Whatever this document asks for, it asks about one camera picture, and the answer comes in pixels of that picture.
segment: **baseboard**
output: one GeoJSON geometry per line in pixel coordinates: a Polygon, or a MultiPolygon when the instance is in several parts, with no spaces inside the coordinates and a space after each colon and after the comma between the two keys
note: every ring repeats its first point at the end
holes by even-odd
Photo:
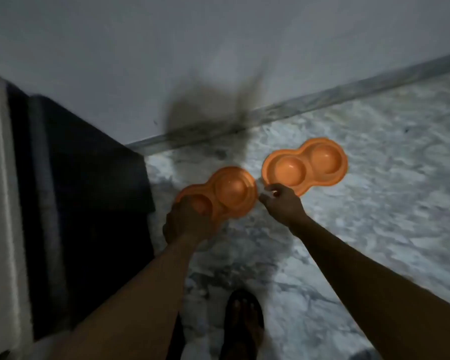
{"type": "Polygon", "coordinates": [[[257,108],[250,111],[245,119],[243,119],[243,116],[238,115],[227,116],[213,122],[186,126],[164,135],[128,144],[127,146],[144,156],[149,156],[180,146],[212,139],[220,135],[236,133],[243,129],[285,119],[403,84],[435,77],[447,72],[450,72],[450,55],[257,108]]]}

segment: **double pet bowl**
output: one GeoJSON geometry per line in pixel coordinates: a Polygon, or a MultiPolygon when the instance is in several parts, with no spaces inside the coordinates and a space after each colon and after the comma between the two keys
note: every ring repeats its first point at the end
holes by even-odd
{"type": "MultiPolygon", "coordinates": [[[[298,149],[272,152],[263,163],[261,175],[265,185],[282,183],[301,196],[312,186],[337,184],[347,169],[347,156],[340,145],[327,138],[312,138],[298,149]]],[[[217,170],[206,183],[184,188],[175,201],[184,196],[191,196],[195,210],[210,215],[219,226],[229,218],[245,216],[255,205],[258,191],[249,172],[228,166],[217,170]]]]}

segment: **person's left arm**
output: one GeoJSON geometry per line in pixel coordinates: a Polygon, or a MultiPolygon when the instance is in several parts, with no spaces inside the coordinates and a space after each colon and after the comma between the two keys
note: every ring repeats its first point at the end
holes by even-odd
{"type": "Polygon", "coordinates": [[[167,248],[80,323],[52,359],[165,359],[190,259],[212,233],[210,218],[187,199],[175,204],[163,226],[167,248]]]}

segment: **black flip-flop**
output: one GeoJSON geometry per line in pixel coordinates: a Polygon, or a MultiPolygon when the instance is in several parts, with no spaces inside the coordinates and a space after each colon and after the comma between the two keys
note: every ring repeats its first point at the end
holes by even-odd
{"type": "Polygon", "coordinates": [[[225,323],[223,324],[223,329],[225,333],[222,351],[220,353],[221,359],[228,353],[230,348],[238,342],[245,345],[250,360],[254,360],[257,358],[258,353],[257,345],[255,345],[255,341],[253,340],[252,334],[245,326],[245,323],[243,323],[243,321],[238,321],[237,324],[235,325],[232,324],[233,303],[235,301],[242,302],[243,300],[246,300],[248,303],[253,303],[253,307],[257,311],[258,315],[258,326],[260,326],[263,329],[265,328],[264,313],[262,312],[262,306],[258,302],[257,297],[255,297],[252,293],[250,293],[246,289],[235,290],[228,298],[228,302],[225,309],[225,323]]]}

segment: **foot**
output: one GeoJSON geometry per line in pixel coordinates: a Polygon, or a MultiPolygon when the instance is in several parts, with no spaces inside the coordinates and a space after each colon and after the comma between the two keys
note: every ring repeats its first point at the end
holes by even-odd
{"type": "Polygon", "coordinates": [[[239,289],[232,293],[225,313],[220,359],[255,360],[264,340],[264,316],[257,298],[239,289]]]}

